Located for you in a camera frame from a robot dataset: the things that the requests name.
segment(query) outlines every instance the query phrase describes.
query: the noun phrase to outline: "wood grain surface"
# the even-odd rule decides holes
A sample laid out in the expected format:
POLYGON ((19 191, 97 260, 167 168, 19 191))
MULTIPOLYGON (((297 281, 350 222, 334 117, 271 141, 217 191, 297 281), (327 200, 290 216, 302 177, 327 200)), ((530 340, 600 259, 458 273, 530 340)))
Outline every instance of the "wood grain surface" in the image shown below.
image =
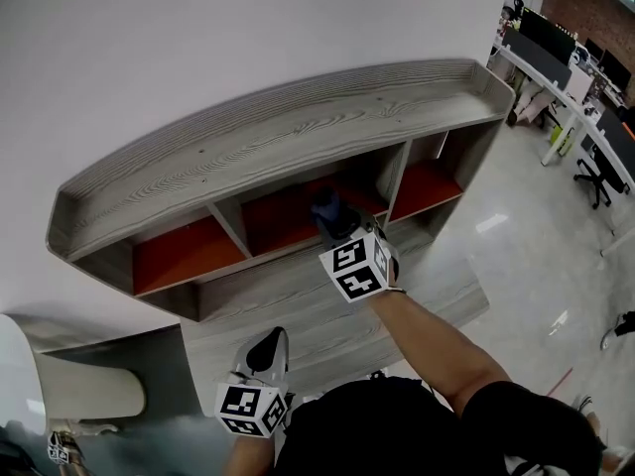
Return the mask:
POLYGON ((411 61, 326 74, 209 108, 64 185, 76 204, 71 217, 55 220, 71 226, 62 255, 79 259, 175 213, 320 164, 500 119, 512 95, 498 84, 471 60, 411 61))
POLYGON ((62 256, 68 249, 72 239, 72 221, 77 211, 77 201, 68 194, 58 191, 53 203, 49 230, 47 233, 47 248, 62 256))
POLYGON ((410 141, 401 143, 397 146, 382 149, 381 164, 375 180, 375 186, 380 195, 391 204, 395 198, 403 165, 406 164, 406 158, 410 151, 410 141))
POLYGON ((397 192, 399 191, 399 185, 401 184, 401 179, 404 175, 404 171, 406 170, 406 165, 410 158, 410 154, 412 153, 412 145, 413 140, 408 140, 404 143, 400 149, 399 153, 395 157, 393 161, 393 168, 390 174, 390 178, 386 181, 385 176, 381 178, 387 184, 387 190, 390 191, 390 202, 388 203, 388 211, 382 216, 380 220, 377 217, 377 222, 379 223, 379 227, 386 229, 388 223, 390 221, 391 214, 393 209, 395 208, 395 201, 397 200, 397 192))
MULTIPOLYGON (((468 262, 454 245, 430 245, 416 219, 395 223, 389 238, 402 255, 400 285, 430 311, 462 325, 488 308, 468 262)), ((310 249, 203 285, 208 312, 200 323, 182 321, 190 369, 203 412, 213 416, 216 385, 237 349, 280 325, 290 337, 291 390, 325 391, 402 358, 364 301, 347 303, 310 249)))
POLYGON ((448 131, 413 140, 407 166, 438 159, 444 149, 447 135, 448 131))

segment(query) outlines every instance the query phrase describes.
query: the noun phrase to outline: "shelf divider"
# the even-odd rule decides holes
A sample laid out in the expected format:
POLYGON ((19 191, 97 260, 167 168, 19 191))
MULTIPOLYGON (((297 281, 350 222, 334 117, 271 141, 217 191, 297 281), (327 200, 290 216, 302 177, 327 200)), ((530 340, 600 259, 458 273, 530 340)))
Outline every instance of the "shelf divider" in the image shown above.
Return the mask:
POLYGON ((205 206, 216 217, 218 223, 236 244, 236 247, 240 249, 240 252, 247 258, 253 257, 247 246, 247 232, 242 221, 240 203, 233 197, 227 197, 221 201, 209 202, 205 206))
MULTIPOLYGON (((399 185, 401 184, 404 176, 404 170, 406 169, 406 165, 408 163, 408 157, 410 156, 412 145, 412 140, 406 141, 406 143, 404 143, 403 146, 400 148, 399 155, 395 157, 393 161, 393 175, 391 178, 391 186, 390 188, 386 189, 386 194, 389 195, 388 212, 386 213, 383 222, 380 224, 380 226, 384 230, 388 227, 391 214, 393 212, 393 209, 395 208, 395 201, 397 200, 397 194, 399 193, 399 185)), ((385 174, 383 174, 378 180, 378 187, 380 188, 380 182, 385 181, 383 180, 383 177, 385 177, 385 174)))

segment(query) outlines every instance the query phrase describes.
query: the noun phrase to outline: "desk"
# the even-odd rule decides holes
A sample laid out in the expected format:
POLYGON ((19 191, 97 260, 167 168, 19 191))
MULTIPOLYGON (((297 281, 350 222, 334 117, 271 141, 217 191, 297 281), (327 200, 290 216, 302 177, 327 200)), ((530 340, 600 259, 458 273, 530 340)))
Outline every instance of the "desk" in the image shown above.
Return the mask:
POLYGON ((613 104, 618 109, 620 107, 625 107, 626 106, 625 103, 622 100, 620 100, 620 98, 617 96, 617 91, 612 86, 613 83, 608 77, 606 77, 606 74, 604 74, 604 72, 602 72, 598 68, 597 63, 595 63, 594 61, 590 61, 589 65, 595 72, 599 72, 608 81, 608 84, 606 85, 606 88, 604 88, 603 93, 606 96, 606 98, 611 101, 611 104, 613 104))
POLYGON ((624 181, 631 187, 632 190, 635 191, 635 181, 631 176, 631 173, 626 169, 624 164, 618 159, 615 152, 613 152, 611 146, 608 141, 604 137, 603 133, 601 133, 595 123, 584 114, 584 110, 582 107, 575 102, 572 98, 570 98, 562 89, 560 89, 557 85, 551 83, 548 79, 546 79, 540 72, 538 72, 530 63, 526 62, 524 59, 521 59, 518 55, 512 53, 509 49, 504 48, 502 46, 501 41, 496 40, 494 42, 494 46, 498 48, 498 54, 518 68, 520 68, 523 72, 529 75, 535 82, 539 85, 547 88, 551 93, 553 93, 559 101, 564 104, 569 111, 571 112, 571 116, 567 120, 565 124, 565 128, 563 132, 560 134, 554 145, 545 153, 543 156, 541 163, 543 166, 546 166, 558 148, 562 145, 565 140, 565 137, 573 128, 575 123, 579 120, 582 123, 582 129, 579 130, 577 135, 574 138, 573 143, 579 144, 579 142, 584 138, 586 134, 588 134, 593 142, 598 146, 598 148, 604 153, 606 158, 611 162, 611 164, 615 167, 615 170, 618 174, 624 179, 624 181))
MULTIPOLYGON (((553 93, 559 101, 564 104, 570 111, 571 116, 565 124, 563 132, 560 134, 554 145, 543 156, 541 163, 546 166, 552 159, 556 151, 560 148, 565 140, 565 137, 573 128, 575 123, 579 120, 582 123, 582 128, 577 132, 573 139, 573 145, 579 145, 581 140, 586 134, 590 136, 597 148, 606 156, 611 165, 615 168, 620 177, 629 186, 631 191, 635 192, 635 140, 628 142, 623 139, 623 134, 617 133, 617 137, 613 137, 613 133, 606 131, 609 129, 599 130, 588 116, 584 114, 582 107, 570 98, 563 90, 561 90, 556 84, 551 83, 540 72, 538 72, 532 65, 521 59, 518 55, 512 53, 508 48, 502 46, 502 41, 497 37, 494 41, 494 47, 498 48, 498 55, 506 58, 518 68, 523 70, 539 85, 547 88, 553 93)), ((635 226, 627 231, 623 236, 615 240, 609 247, 600 251, 602 256, 608 255, 613 252, 620 245, 635 237, 635 226)))

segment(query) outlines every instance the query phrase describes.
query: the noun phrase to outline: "gray wooden shelf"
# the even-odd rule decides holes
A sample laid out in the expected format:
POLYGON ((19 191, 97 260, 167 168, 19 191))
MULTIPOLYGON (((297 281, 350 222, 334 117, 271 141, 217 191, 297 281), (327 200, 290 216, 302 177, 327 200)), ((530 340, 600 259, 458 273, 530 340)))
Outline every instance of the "gray wooden shelf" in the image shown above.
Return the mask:
POLYGON ((373 65, 249 94, 150 133, 67 181, 47 245, 133 295, 139 235, 161 234, 207 209, 226 232, 224 244, 235 245, 233 261, 209 272, 180 270, 174 287, 158 284, 143 296, 198 319, 199 283, 315 243, 308 237, 256 256, 242 220, 249 199, 368 163, 388 224, 409 161, 438 159, 466 189, 512 101, 511 89, 470 59, 373 65))

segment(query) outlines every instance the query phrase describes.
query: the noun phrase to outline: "forearm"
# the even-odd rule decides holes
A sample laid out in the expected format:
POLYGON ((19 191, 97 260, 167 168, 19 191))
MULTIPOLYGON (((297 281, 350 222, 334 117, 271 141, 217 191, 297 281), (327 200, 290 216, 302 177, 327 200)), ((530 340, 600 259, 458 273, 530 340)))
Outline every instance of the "forearm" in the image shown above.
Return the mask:
POLYGON ((274 438, 258 439, 240 436, 225 467, 225 476, 265 476, 274 466, 274 438))
POLYGON ((491 356, 406 295, 383 293, 369 302, 408 363, 458 415, 480 388, 509 381, 491 356))

